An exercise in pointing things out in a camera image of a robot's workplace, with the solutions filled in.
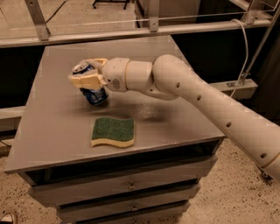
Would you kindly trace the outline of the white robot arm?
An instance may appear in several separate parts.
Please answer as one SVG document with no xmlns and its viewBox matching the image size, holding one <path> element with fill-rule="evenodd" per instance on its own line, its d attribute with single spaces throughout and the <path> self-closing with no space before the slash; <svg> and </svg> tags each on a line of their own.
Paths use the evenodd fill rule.
<svg viewBox="0 0 280 224">
<path fill-rule="evenodd" d="M 204 82 L 181 59 L 162 55 L 154 62 L 127 58 L 86 59 L 68 76 L 77 88 L 137 91 L 150 97 L 189 101 L 253 162 L 280 181 L 280 127 Z"/>
</svg>

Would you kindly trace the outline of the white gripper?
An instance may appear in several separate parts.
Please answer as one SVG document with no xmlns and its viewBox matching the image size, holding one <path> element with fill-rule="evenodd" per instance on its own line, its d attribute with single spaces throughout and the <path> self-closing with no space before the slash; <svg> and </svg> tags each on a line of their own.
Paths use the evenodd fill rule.
<svg viewBox="0 0 280 224">
<path fill-rule="evenodd" d="M 68 79 L 76 88 L 100 89 L 103 86 L 111 91 L 126 92 L 125 72 L 130 60 L 127 58 L 88 59 L 87 62 L 94 69 L 101 70 L 101 74 L 69 75 Z"/>
</svg>

